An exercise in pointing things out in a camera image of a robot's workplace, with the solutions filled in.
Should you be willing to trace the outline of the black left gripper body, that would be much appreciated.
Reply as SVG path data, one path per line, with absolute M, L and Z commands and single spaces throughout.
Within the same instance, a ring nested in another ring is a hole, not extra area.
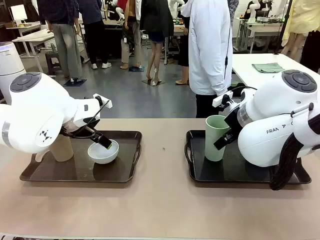
M 100 122 L 100 118 L 87 117 L 84 118 L 83 121 L 85 122 L 85 125 L 83 126 L 84 130 L 94 131 L 95 126 Z

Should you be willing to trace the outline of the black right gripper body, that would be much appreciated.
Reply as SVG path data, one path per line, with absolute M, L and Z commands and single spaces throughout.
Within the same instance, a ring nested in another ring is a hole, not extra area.
M 225 117 L 224 121 L 229 126 L 229 130 L 226 132 L 227 135 L 232 137 L 239 136 L 244 127 L 244 121 L 240 113 L 240 107 L 236 107 Z

